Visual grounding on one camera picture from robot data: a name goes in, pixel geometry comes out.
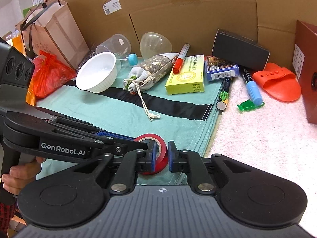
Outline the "person's left hand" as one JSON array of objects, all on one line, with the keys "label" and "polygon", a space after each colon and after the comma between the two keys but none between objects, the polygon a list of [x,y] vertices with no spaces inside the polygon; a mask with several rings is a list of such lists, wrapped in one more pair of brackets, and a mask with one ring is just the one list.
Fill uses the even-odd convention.
[{"label": "person's left hand", "polygon": [[9,173],[1,177],[4,189],[13,195],[19,195],[27,184],[35,181],[44,161],[45,158],[36,157],[31,163],[11,167]]}]

